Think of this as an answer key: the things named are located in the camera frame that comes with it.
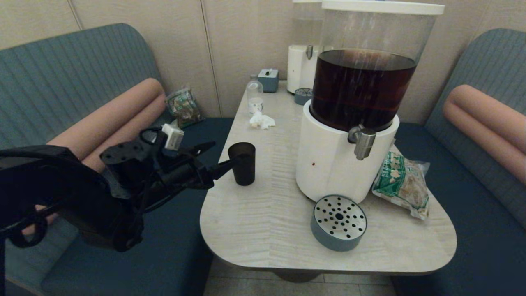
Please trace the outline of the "blue-grey perforated drip tray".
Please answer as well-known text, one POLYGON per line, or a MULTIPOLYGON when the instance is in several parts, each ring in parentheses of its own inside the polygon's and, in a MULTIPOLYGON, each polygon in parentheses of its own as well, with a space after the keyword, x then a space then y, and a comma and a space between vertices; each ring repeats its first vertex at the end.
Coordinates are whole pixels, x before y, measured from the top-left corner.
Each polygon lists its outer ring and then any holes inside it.
POLYGON ((342 195, 327 195, 318 200, 310 221, 314 238, 324 247, 337 252, 355 249, 367 226, 362 208, 342 195))

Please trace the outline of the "steel dispenser tap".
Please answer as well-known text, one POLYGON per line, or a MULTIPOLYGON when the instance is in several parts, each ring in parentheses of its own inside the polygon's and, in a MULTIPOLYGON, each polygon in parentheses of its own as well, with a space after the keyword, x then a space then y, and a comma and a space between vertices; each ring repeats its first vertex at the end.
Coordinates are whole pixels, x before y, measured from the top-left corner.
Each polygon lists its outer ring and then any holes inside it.
POLYGON ((363 160, 370 155, 375 138, 376 132, 373 129, 358 125, 349 130, 347 141, 355 144, 354 154, 358 160, 363 160))

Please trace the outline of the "clear water dispenser white base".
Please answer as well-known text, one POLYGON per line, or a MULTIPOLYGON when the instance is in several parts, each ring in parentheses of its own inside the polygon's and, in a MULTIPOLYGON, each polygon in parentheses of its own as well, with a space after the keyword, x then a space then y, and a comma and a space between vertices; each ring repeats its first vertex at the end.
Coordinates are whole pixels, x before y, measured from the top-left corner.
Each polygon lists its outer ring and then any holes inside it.
POLYGON ((316 71, 323 0, 292 0, 292 31, 288 47, 287 90, 312 89, 316 71))

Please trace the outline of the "crumpled white tissue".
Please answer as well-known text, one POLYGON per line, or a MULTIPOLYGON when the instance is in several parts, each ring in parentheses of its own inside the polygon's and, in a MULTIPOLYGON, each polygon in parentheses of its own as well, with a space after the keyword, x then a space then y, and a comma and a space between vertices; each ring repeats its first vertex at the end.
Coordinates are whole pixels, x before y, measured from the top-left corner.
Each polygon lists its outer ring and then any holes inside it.
POLYGON ((262 114, 261 112, 257 111, 253 114, 251 119, 249 120, 249 124, 254 129, 269 129, 270 127, 275 126, 275 120, 269 116, 266 116, 262 114))

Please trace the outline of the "pink bolster cushion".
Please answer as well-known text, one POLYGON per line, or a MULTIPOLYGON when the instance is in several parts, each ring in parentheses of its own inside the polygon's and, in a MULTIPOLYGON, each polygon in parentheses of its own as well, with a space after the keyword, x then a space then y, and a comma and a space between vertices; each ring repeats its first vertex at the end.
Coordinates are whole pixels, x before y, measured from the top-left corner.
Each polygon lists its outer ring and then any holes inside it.
POLYGON ((140 127, 154 122, 165 109, 161 83, 147 78, 84 117, 49 141, 69 148, 87 167, 100 173, 104 164, 99 154, 119 140, 129 141, 140 127))
POLYGON ((478 89, 461 85, 443 116, 526 186, 526 116, 478 89))

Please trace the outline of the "clear plastic bottle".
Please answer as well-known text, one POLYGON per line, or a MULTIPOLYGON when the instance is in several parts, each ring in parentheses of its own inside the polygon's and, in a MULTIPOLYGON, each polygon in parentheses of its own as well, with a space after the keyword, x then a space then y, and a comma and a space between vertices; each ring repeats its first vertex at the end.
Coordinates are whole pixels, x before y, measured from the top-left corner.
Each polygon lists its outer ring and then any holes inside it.
POLYGON ((252 117, 256 112, 263 112, 263 84, 259 82, 257 75, 250 75, 250 81, 246 86, 248 112, 252 117))

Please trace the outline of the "green grain snack bag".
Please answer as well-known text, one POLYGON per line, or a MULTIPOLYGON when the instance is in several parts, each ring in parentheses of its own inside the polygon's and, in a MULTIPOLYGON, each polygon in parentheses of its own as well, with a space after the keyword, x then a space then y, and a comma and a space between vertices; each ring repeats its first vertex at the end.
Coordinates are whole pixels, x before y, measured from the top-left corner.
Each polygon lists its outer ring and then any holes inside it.
POLYGON ((372 184, 372 194, 409 210, 412 217, 426 220, 431 196, 426 184, 429 167, 428 162, 410 160, 390 151, 372 184))

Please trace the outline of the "black plastic cup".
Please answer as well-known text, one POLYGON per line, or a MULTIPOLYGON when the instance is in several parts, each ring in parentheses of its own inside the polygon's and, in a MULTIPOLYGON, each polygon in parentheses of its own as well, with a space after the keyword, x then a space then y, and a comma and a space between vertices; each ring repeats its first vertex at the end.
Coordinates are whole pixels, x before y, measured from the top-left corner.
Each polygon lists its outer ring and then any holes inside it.
POLYGON ((233 174, 238 185, 248 186, 255 182, 256 148, 252 143, 239 142, 228 149, 228 155, 236 163, 233 174))

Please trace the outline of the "large dark tea dispenser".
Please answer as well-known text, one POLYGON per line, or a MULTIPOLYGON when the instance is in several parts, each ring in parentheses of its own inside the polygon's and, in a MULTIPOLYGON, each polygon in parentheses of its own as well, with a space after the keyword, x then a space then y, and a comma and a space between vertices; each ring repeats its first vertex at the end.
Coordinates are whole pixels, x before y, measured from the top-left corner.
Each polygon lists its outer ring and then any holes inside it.
POLYGON ((305 103, 295 181, 317 202, 368 194, 399 128, 397 116, 436 19, 445 5, 397 0, 322 0, 323 26, 313 98, 305 103), (347 141, 373 129, 370 155, 347 141))

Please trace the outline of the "small blue-grey drip tray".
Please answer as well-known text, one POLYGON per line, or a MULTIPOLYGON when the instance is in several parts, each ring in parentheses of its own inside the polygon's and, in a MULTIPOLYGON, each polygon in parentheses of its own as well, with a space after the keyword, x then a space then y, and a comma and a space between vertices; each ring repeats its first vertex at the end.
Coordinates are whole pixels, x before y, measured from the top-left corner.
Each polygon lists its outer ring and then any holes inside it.
POLYGON ((313 98, 313 89, 299 88, 294 92, 294 102, 298 105, 305 105, 307 101, 313 98))

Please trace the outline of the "blue-grey tissue box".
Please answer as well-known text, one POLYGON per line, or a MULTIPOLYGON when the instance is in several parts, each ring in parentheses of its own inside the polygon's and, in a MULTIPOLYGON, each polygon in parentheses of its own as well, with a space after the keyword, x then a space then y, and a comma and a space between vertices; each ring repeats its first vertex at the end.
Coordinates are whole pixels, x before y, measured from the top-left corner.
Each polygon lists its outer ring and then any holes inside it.
POLYGON ((258 81, 263 86, 263 92, 277 92, 279 86, 279 70, 262 69, 258 74, 258 81))

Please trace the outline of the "dark green snack bag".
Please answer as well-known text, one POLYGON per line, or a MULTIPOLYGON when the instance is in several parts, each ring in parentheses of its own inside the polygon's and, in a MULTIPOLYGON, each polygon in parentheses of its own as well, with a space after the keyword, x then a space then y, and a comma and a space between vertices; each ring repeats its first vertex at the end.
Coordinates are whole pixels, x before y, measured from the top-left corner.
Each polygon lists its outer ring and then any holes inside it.
POLYGON ((205 120, 190 87, 172 92, 166 96, 165 103, 169 113, 181 129, 205 120))

